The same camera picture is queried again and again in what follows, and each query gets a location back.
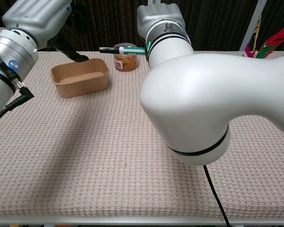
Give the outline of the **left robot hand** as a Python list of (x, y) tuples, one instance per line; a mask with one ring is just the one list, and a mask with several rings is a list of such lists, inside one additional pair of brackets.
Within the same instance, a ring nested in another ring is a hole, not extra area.
[(17, 0), (2, 17), (9, 30), (20, 30), (33, 38), (37, 49), (53, 47), (74, 62), (89, 58), (79, 54), (63, 37), (64, 24), (79, 33), (87, 24), (85, 7), (77, 0)]

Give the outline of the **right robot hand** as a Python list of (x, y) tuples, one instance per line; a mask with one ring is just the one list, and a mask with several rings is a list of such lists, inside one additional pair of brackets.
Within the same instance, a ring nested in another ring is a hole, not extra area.
[(176, 3), (140, 5), (137, 9), (137, 30), (139, 37), (146, 42), (146, 35), (152, 25), (161, 20), (172, 20), (180, 24), (185, 31), (186, 25), (179, 6)]

